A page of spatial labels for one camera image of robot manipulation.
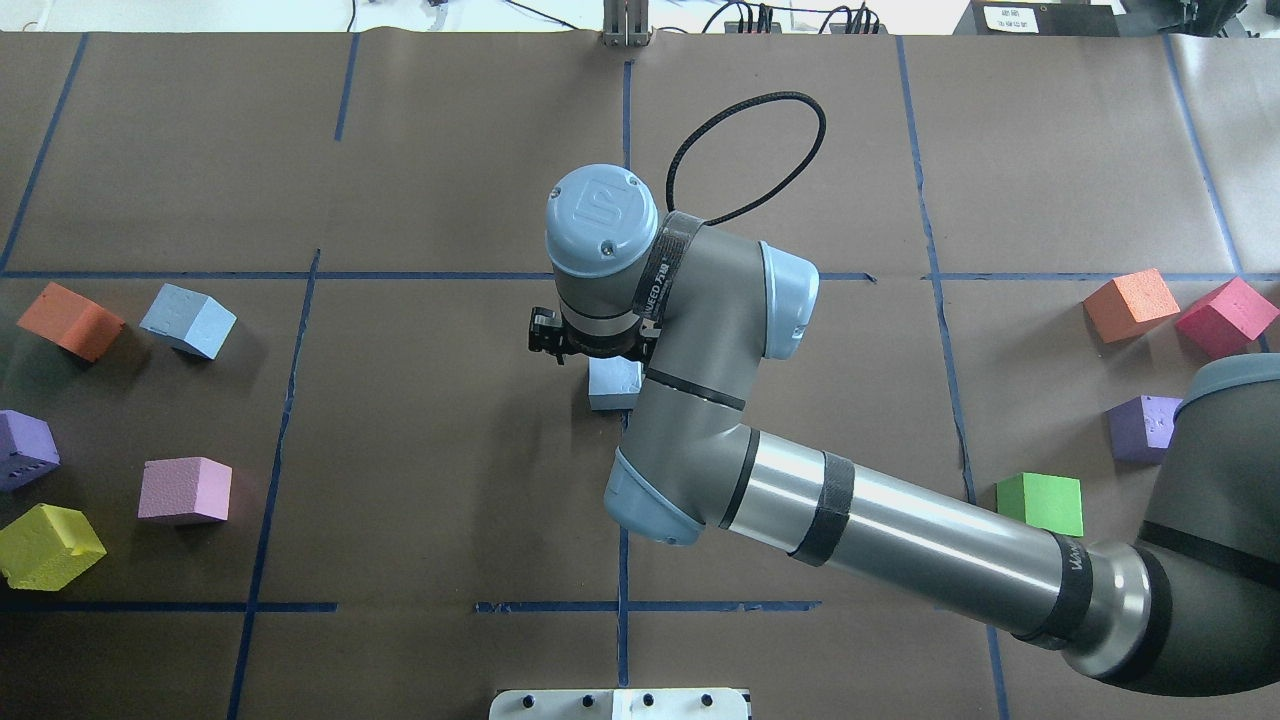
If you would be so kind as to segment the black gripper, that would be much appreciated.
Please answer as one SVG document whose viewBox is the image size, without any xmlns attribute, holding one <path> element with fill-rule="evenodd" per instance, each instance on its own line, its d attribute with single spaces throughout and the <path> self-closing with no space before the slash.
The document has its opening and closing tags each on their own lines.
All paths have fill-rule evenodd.
<svg viewBox="0 0 1280 720">
<path fill-rule="evenodd" d="M 580 316 L 570 307 L 562 307 L 561 313 L 532 307 L 527 341 L 531 352 L 547 352 L 559 365 L 564 365 L 566 355 L 576 354 L 649 363 L 657 346 L 657 331 L 646 329 L 634 313 L 600 319 Z"/>
</svg>

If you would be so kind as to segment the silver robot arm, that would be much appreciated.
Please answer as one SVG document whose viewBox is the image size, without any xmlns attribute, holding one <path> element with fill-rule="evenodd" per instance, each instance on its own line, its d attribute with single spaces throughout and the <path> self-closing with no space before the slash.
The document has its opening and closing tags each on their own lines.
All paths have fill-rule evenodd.
<svg viewBox="0 0 1280 720">
<path fill-rule="evenodd" d="M 545 223 L 559 311 L 532 310 L 530 348 L 645 365 L 604 493 L 621 527 L 687 546 L 716 524 L 1128 691 L 1277 682 L 1276 354 L 1196 373 L 1137 538 L 1085 546 L 744 421 L 760 363 L 791 357 L 812 318 L 806 259 L 660 214 L 611 164 L 559 179 Z"/>
</svg>

